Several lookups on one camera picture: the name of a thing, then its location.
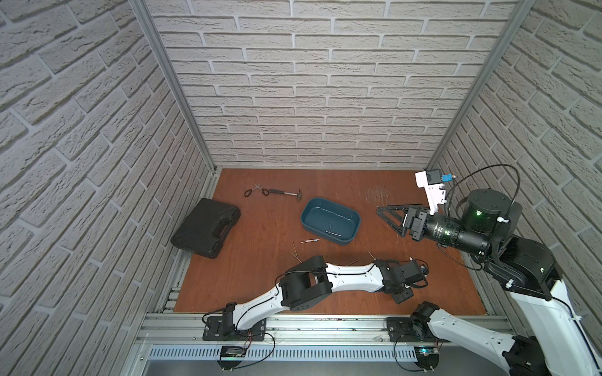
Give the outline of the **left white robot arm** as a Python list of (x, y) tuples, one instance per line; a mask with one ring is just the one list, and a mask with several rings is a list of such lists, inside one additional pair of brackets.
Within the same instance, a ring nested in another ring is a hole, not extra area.
[(274, 287), (243, 303), (229, 303), (223, 310), (224, 332), (247, 332), (276, 313), (308, 310), (333, 293), (365, 291), (384, 293), (400, 304), (415, 289), (426, 288), (428, 264), (422, 260), (375, 259), (365, 266), (337, 266), (320, 255), (309, 258), (277, 277)]

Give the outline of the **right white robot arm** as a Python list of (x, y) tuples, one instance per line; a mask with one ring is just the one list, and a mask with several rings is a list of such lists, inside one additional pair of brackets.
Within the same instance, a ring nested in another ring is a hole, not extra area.
[(430, 214), (421, 205), (384, 206), (376, 213), (401, 237), (429, 239), (470, 255), (519, 305), (534, 335), (497, 336), (430, 302), (410, 316), (413, 334), (454, 342), (510, 375), (599, 375), (601, 357), (572, 308), (553, 253), (514, 233), (522, 206), (492, 189), (472, 191), (463, 203), (461, 219)]

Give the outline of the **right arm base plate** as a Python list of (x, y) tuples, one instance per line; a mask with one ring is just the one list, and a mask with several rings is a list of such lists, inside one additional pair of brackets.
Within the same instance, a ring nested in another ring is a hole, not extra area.
[(435, 342), (427, 323), (411, 317), (388, 317), (386, 329), (391, 342)]

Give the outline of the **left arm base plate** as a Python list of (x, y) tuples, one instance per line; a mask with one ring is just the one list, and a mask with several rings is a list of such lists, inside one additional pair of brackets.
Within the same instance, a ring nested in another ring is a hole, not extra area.
[(262, 342), (266, 335), (266, 324), (267, 320), (264, 319), (249, 330), (238, 330), (229, 318), (209, 316), (206, 318), (202, 339), (206, 342)]

